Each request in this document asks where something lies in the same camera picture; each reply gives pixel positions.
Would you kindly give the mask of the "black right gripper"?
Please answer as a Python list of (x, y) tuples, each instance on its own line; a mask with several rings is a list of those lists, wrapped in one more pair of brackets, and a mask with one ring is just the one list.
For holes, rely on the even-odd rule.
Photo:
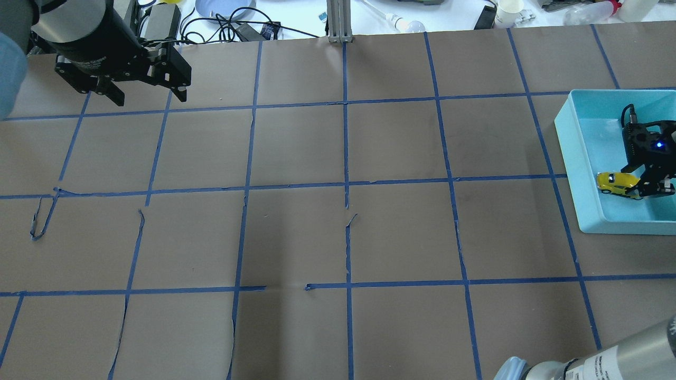
[[(640, 197), (674, 196), (674, 120), (629, 122), (622, 127), (627, 164), (621, 173), (639, 178)], [(637, 173), (645, 167), (644, 173)]]

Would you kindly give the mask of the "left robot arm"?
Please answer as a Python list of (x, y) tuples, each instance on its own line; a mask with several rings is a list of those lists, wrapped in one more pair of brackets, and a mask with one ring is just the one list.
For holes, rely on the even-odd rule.
[(169, 89), (187, 101), (192, 68), (171, 39), (142, 41), (112, 1), (2, 1), (2, 119), (27, 75), (32, 35), (52, 48), (55, 72), (78, 93), (125, 104), (119, 82)]

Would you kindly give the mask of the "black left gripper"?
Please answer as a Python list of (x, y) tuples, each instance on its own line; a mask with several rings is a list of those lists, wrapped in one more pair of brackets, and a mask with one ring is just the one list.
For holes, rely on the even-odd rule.
[(76, 17), (74, 24), (86, 26), (86, 32), (58, 37), (55, 50), (69, 67), (63, 77), (78, 91), (95, 91), (116, 106), (125, 105), (125, 93), (114, 80), (140, 80), (145, 84), (170, 89), (179, 102), (187, 101), (192, 67), (175, 47), (162, 41), (143, 48), (112, 5), (83, 7), (88, 15)]

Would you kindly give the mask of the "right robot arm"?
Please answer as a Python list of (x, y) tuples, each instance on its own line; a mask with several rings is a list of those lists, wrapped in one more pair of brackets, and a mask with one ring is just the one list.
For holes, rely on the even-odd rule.
[[(617, 169), (625, 162), (618, 119), (556, 118), (579, 228), (602, 235), (674, 235), (674, 196), (623, 198)], [(609, 348), (567, 362), (528, 365), (507, 359), (497, 379), (674, 379), (674, 317), (659, 321)]]

